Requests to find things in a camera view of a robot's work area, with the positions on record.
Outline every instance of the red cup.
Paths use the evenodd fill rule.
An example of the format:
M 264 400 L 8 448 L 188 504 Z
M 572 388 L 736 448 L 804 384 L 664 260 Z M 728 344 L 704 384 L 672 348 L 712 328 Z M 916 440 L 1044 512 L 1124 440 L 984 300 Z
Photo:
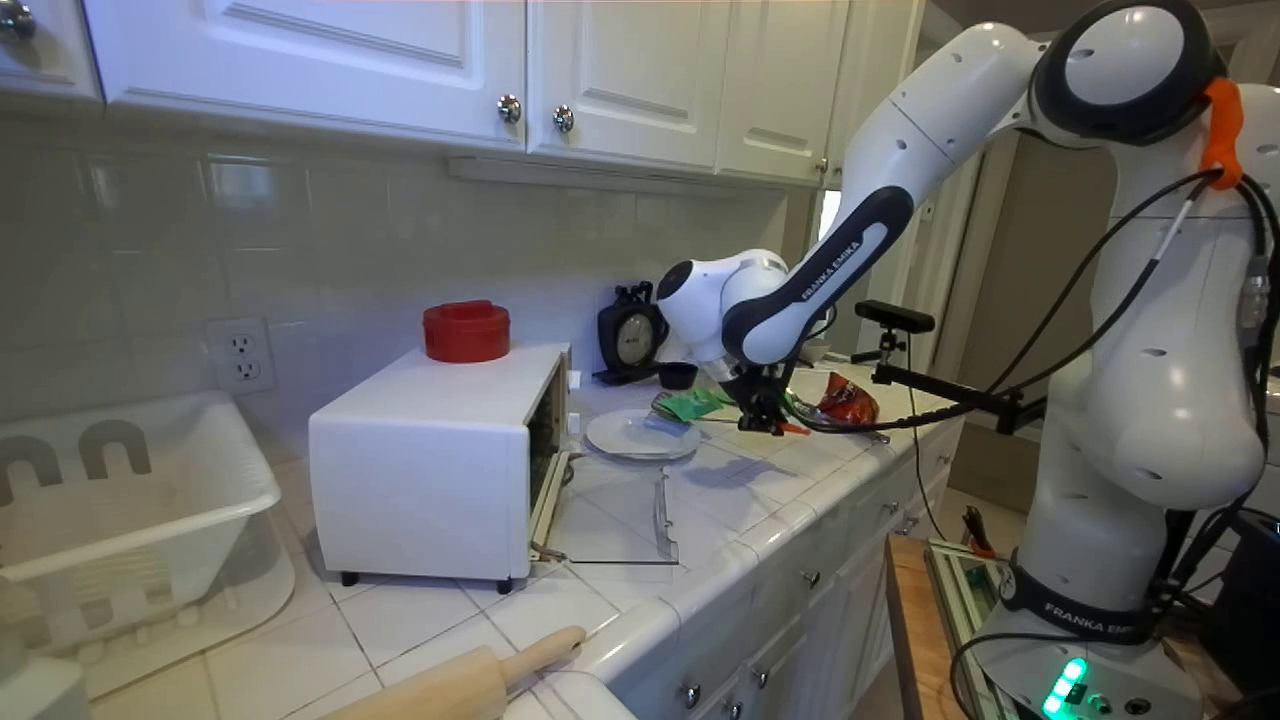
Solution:
M 436 304 L 424 312 L 424 340 L 444 364 L 496 360 L 512 348 L 512 316 L 492 300 Z

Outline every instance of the tile backsplash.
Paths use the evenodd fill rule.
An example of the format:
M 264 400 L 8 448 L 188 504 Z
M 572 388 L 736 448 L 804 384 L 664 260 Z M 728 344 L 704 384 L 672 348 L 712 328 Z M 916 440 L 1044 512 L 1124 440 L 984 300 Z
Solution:
M 516 340 L 568 340 L 592 372 L 616 284 L 804 244 L 808 200 L 496 184 L 412 144 L 0 112 L 0 420 L 216 388 L 208 328 L 264 320 L 276 380 L 240 408 L 296 456 L 312 408 L 420 344 L 424 308 L 500 300 Z

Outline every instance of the plate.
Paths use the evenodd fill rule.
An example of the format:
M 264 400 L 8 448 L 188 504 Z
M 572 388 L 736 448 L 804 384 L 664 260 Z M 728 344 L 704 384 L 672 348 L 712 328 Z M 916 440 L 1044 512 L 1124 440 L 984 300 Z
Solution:
M 700 428 L 652 416 L 652 408 L 604 412 L 588 424 L 588 444 L 624 460 L 684 460 L 700 444 Z

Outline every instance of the dish rack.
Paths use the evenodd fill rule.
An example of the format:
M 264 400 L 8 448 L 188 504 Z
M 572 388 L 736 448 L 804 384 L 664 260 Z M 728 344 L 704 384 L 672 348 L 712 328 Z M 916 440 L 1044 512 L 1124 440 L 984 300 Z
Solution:
M 0 632 L 84 660 L 92 692 L 200 652 L 288 600 L 288 556 L 272 552 L 272 528 L 248 528 L 276 500 L 272 468 L 220 392 L 4 424 Z M 232 556 L 280 564 L 244 572 Z M 200 624 L 196 604 L 260 576 L 276 580 L 252 620 L 204 612 L 220 632 Z

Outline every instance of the green object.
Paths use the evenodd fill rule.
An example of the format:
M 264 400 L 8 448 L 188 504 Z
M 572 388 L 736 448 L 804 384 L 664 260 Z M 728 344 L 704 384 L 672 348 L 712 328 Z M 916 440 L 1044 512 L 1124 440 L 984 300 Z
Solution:
M 1072 656 L 1072 660 L 1064 664 L 1064 672 L 1056 676 L 1052 692 L 1044 696 L 1040 712 L 1044 712 L 1048 720 L 1068 720 L 1068 716 L 1076 716 L 1072 692 L 1084 696 L 1084 688 L 1080 688 L 1084 680 L 1088 680 L 1088 660 L 1084 660 L 1084 656 Z
M 688 388 L 688 392 L 660 392 L 652 400 L 652 412 L 668 416 L 676 424 L 696 424 L 696 420 L 712 416 L 724 404 L 732 404 L 724 388 Z

